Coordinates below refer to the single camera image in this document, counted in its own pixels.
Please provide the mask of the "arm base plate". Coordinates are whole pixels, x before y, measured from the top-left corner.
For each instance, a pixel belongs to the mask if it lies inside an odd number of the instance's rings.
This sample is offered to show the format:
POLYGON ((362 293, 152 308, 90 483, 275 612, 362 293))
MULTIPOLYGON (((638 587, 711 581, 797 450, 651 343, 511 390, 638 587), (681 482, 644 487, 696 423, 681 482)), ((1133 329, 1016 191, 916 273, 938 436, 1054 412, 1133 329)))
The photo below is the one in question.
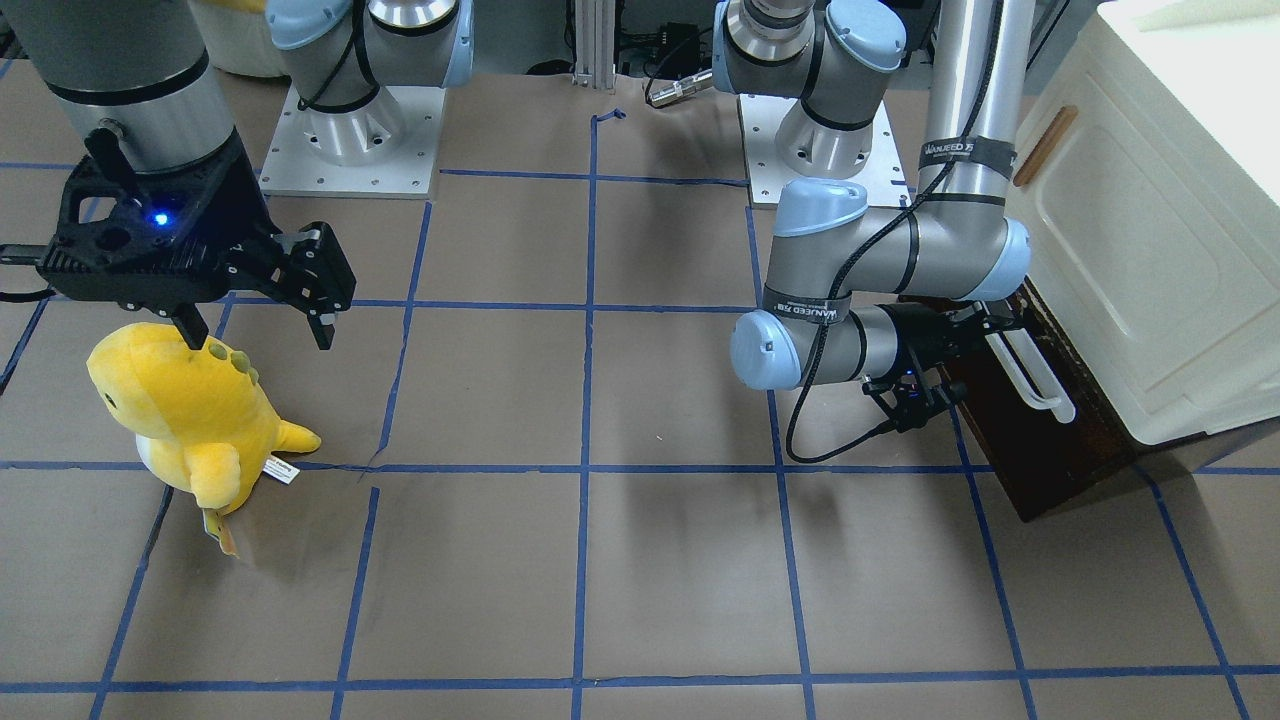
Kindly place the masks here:
POLYGON ((428 199, 447 91, 383 87, 342 114, 298 109, 291 88, 259 182, 271 196, 428 199))
MULTIPOLYGON (((785 115, 797 101, 788 97, 739 95, 737 102, 751 206, 773 210, 783 187, 800 177, 783 160, 774 141, 785 115)), ((870 151, 858 167, 859 172, 849 179, 864 186, 872 206, 904 208, 910 202, 911 191, 908 188, 884 102, 877 109, 873 128, 870 151)))

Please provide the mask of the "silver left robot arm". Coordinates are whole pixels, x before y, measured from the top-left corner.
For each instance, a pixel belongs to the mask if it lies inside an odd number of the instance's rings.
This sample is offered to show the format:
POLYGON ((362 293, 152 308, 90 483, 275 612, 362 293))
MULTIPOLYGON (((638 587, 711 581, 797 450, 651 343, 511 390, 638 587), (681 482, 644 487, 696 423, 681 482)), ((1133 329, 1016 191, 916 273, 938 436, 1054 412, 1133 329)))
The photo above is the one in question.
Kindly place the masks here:
POLYGON ((759 307, 730 341, 753 389, 895 380, 959 347, 954 323, 919 305, 854 307, 856 292, 1000 301, 1024 281, 1030 243, 1005 213, 1030 1, 945 1, 934 86, 908 208, 877 208, 852 179, 905 54, 879 1, 722 1, 713 78, 737 95, 786 97, 781 131, 796 177, 780 192, 759 307))

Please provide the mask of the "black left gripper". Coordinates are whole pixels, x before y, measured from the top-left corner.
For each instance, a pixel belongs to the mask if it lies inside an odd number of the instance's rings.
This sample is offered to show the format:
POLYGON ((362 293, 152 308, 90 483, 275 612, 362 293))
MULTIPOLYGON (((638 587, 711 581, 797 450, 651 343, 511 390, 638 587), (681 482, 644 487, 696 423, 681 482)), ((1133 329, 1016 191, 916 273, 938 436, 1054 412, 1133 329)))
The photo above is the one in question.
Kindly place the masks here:
POLYGON ((892 363, 882 372, 869 373, 863 393, 872 397, 886 419, 872 434, 890 430, 905 433, 923 428, 929 419, 960 404, 966 397, 964 383, 942 380, 928 386, 924 375, 946 361, 975 352, 986 337, 1027 328, 1029 315, 1001 300, 975 302, 959 310, 937 311, 924 304, 887 304, 895 346, 892 363))

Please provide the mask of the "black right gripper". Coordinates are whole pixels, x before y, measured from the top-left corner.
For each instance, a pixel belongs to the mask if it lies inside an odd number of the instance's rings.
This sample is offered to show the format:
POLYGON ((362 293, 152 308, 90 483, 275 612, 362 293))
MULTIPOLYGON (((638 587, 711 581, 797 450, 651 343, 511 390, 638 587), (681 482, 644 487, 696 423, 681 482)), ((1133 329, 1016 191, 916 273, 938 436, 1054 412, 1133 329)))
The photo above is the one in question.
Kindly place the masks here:
POLYGON ((307 314, 316 346, 332 348, 355 273, 329 224, 285 233, 273 223, 237 133, 202 160, 160 173, 129 161, 115 131, 91 131, 86 146, 37 264, 59 293, 169 314, 200 351, 209 325, 195 304, 253 291, 307 314))

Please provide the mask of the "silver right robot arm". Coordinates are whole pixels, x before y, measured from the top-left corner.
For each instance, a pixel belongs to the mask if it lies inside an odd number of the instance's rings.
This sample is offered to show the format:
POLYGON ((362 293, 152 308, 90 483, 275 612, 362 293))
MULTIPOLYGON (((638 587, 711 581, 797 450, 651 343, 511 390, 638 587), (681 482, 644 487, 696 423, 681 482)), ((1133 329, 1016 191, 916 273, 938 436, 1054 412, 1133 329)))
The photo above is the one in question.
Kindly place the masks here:
MULTIPOLYGON (((192 348, 209 336, 200 304, 255 291, 329 348, 355 273, 329 224, 270 218, 189 4, 5 1, 3 14, 86 149, 50 241, 6 245, 3 263, 74 301, 150 310, 192 348)), ((471 1, 268 1, 262 18, 319 191, 342 170, 425 163, 411 143, 425 118, 394 88, 472 76, 471 1)))

